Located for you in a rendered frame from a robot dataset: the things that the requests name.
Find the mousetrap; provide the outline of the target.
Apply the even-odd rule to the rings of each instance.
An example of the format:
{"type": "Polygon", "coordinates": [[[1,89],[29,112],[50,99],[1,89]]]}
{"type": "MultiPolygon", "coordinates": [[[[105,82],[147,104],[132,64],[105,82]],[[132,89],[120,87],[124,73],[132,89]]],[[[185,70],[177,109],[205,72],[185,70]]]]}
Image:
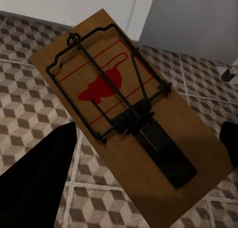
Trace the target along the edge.
{"type": "Polygon", "coordinates": [[[29,58],[151,228],[238,167],[104,9],[29,58]]]}

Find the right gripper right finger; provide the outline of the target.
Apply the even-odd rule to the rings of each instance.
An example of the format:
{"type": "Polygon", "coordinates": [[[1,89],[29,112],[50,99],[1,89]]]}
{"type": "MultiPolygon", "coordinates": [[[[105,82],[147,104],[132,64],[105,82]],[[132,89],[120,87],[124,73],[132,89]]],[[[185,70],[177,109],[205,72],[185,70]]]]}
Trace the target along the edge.
{"type": "Polygon", "coordinates": [[[238,124],[223,122],[219,139],[238,166],[238,124]]]}

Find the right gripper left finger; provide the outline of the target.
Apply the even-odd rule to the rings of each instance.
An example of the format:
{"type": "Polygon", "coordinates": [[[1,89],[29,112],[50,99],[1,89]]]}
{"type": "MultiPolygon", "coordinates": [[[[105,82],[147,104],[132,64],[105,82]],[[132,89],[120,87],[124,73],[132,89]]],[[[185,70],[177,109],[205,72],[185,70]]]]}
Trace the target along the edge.
{"type": "Polygon", "coordinates": [[[53,228],[77,141],[55,128],[0,176],[0,228],[53,228]]]}

